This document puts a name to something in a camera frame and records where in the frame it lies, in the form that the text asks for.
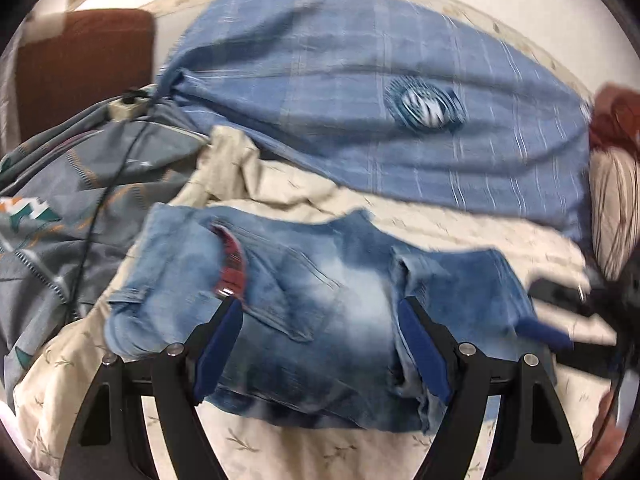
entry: gray fabric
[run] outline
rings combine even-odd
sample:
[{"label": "gray fabric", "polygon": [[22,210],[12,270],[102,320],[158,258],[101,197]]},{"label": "gray fabric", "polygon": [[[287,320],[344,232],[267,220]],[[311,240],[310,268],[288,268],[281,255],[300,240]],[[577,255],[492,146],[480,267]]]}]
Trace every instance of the gray fabric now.
[{"label": "gray fabric", "polygon": [[[148,209],[180,191],[207,142],[176,129],[189,123],[170,102],[129,123],[108,121],[107,102],[38,134],[2,161],[0,196],[37,199],[27,209],[19,210],[20,203],[0,213],[0,356],[10,403],[31,357],[64,324],[89,312]],[[97,202],[145,125],[98,216],[78,302],[69,305]]]}]

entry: back pocket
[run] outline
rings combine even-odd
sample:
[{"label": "back pocket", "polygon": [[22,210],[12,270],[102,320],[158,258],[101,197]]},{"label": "back pocket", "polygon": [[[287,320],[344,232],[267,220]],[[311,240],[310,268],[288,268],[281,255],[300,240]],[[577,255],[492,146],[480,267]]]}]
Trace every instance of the back pocket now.
[{"label": "back pocket", "polygon": [[246,311],[294,341],[313,341],[334,310],[340,285],[300,251],[226,225],[247,256]]}]

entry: black cable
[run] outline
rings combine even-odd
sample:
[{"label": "black cable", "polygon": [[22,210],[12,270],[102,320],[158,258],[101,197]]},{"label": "black cable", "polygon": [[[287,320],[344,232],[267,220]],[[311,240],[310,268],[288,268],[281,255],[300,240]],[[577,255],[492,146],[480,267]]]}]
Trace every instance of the black cable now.
[{"label": "black cable", "polygon": [[[152,101],[150,102],[149,109],[153,107]],[[118,126],[120,126],[122,131],[124,131],[124,126],[129,122],[130,120],[122,121],[118,124]],[[80,286],[82,285],[82,281],[84,279],[84,270],[85,270],[86,260],[89,257],[89,250],[91,249],[91,246],[94,243],[94,229],[98,219],[98,215],[100,214],[100,209],[104,205],[104,202],[105,200],[107,200],[107,197],[109,196],[111,191],[117,186],[117,182],[120,176],[122,175],[122,172],[127,167],[127,161],[129,160],[129,155],[133,151],[133,148],[135,147],[138,140],[142,137],[146,128],[149,126],[150,122],[151,122],[151,117],[149,117],[146,120],[144,126],[140,128],[140,131],[136,134],[136,136],[130,142],[129,147],[127,148],[127,151],[122,157],[122,162],[118,167],[118,171],[116,171],[116,173],[113,175],[113,177],[107,184],[107,187],[104,188],[104,191],[102,192],[100,199],[98,200],[98,204],[95,207],[94,214],[91,217],[89,231],[87,232],[87,235],[84,238],[84,247],[82,248],[82,256],[80,257],[80,263],[78,264],[78,273],[76,274],[76,277],[74,279],[74,284],[71,289],[71,296],[69,297],[69,301],[67,303],[68,311],[66,313],[65,324],[67,324],[71,320],[76,320],[78,318],[78,316],[76,315],[76,309],[77,309],[76,303],[78,302],[78,295],[80,294]]]},{"label": "black cable", "polygon": [[607,413],[604,416],[604,420],[602,421],[602,426],[598,430],[598,434],[596,435],[596,438],[592,439],[591,447],[589,448],[589,450],[582,457],[582,461],[580,462],[581,466],[584,466],[589,461],[589,459],[593,455],[595,449],[598,447],[598,444],[602,440],[602,437],[604,436],[604,432],[607,430],[607,426],[609,424],[609,421],[611,420],[611,417],[613,416],[613,411],[614,411],[614,409],[616,408],[616,405],[617,405],[616,399],[618,398],[618,395],[620,394],[620,388],[622,387],[622,381],[625,378],[625,371],[626,371],[627,363],[628,363],[628,353],[625,355],[625,358],[623,359],[623,362],[620,365],[620,372],[618,374],[618,382],[616,383],[616,387],[613,389],[613,397],[611,399],[611,403],[609,405],[609,409],[607,410]]}]

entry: light blue denim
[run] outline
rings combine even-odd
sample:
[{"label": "light blue denim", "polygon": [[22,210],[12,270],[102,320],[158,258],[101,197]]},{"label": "light blue denim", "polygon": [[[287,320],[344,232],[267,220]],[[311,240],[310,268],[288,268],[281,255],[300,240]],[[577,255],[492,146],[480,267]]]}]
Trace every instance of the light blue denim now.
[{"label": "light blue denim", "polygon": [[146,220],[129,279],[111,295],[111,350],[140,358],[211,318],[223,261],[212,224],[236,236],[247,264],[244,325],[207,397],[222,410],[278,425],[435,430],[443,406],[399,334],[405,296],[489,356],[533,352],[549,362],[542,345],[514,332],[535,313],[495,250],[428,253],[380,232],[361,210],[297,224],[161,204]]}]

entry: striped fabric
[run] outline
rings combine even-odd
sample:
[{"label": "striped fabric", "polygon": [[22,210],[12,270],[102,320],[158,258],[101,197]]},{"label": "striped fabric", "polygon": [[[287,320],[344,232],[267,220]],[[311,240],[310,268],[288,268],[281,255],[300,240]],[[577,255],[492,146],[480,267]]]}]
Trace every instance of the striped fabric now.
[{"label": "striped fabric", "polygon": [[503,41],[417,4],[215,0],[158,83],[199,132],[239,127],[351,189],[590,237],[588,107]]},{"label": "striped fabric", "polygon": [[616,280],[640,237],[640,171],[625,150],[591,153],[593,250],[604,276]]}]

